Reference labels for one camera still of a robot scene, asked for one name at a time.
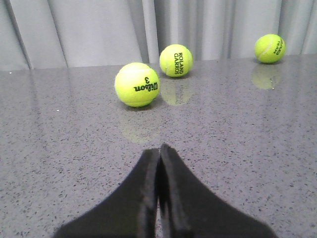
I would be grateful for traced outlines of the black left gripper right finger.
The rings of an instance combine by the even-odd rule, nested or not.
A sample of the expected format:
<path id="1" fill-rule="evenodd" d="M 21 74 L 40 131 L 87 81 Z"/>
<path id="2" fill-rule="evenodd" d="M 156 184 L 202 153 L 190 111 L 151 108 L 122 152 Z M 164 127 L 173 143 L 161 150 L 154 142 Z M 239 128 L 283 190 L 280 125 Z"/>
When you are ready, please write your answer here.
<path id="1" fill-rule="evenodd" d="M 189 170 L 175 149 L 160 148 L 158 197 L 166 238 L 275 238 L 266 224 L 235 209 Z"/>

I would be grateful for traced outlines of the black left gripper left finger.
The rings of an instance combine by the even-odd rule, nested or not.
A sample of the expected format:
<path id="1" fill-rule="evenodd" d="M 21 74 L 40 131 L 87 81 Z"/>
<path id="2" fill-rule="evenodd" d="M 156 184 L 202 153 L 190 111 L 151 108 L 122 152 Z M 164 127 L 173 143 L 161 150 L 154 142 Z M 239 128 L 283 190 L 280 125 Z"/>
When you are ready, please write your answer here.
<path id="1" fill-rule="evenodd" d="M 143 151 L 122 184 L 103 202 L 61 226 L 56 238 L 153 238 L 159 150 Z"/>

